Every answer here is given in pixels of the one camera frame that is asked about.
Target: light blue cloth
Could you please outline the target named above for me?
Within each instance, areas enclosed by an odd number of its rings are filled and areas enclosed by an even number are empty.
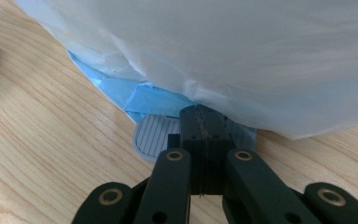
[[[70,59],[115,105],[120,107],[138,123],[146,115],[165,115],[179,117],[179,111],[187,106],[195,105],[184,95],[155,87],[150,82],[136,82],[123,78],[108,77],[82,63],[72,52]]]

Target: wooden surface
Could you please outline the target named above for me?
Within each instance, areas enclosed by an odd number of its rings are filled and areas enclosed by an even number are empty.
[[[102,183],[148,177],[133,130],[55,39],[0,0],[0,223],[70,223]],[[358,128],[299,141],[259,132],[257,150],[294,189],[326,181],[358,198]],[[220,200],[193,197],[191,223],[226,223]]]

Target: white plastic bag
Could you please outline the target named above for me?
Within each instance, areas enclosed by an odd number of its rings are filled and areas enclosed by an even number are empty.
[[[16,1],[108,76],[292,138],[358,125],[358,1]]]

